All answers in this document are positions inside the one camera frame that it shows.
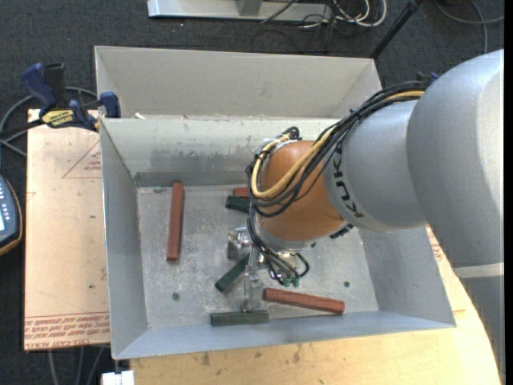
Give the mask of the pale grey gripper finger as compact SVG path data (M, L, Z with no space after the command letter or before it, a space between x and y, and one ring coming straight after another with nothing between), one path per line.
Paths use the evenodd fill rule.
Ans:
M241 303L242 311L251 311L251 266L247 265L244 268L244 280L243 280L243 299Z
M261 307L261 282L258 272L250 273L250 309L256 310Z

